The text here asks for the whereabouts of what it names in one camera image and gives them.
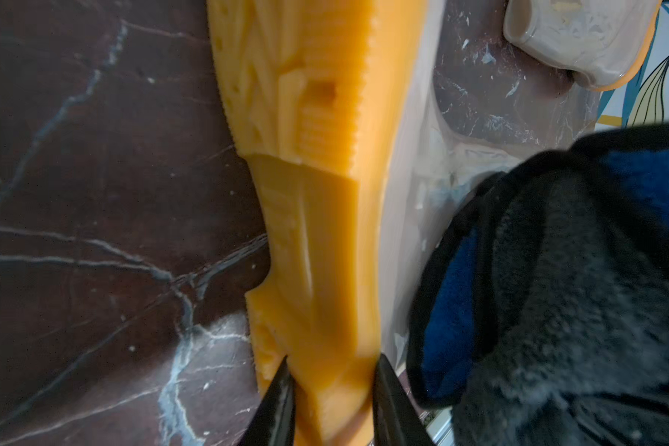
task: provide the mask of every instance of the beige plastic container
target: beige plastic container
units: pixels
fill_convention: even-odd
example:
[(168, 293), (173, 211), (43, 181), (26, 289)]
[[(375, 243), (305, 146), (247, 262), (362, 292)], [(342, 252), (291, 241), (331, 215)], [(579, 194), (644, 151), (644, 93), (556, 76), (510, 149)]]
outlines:
[(624, 85), (649, 50), (660, 0), (510, 0), (503, 32), (592, 90)]

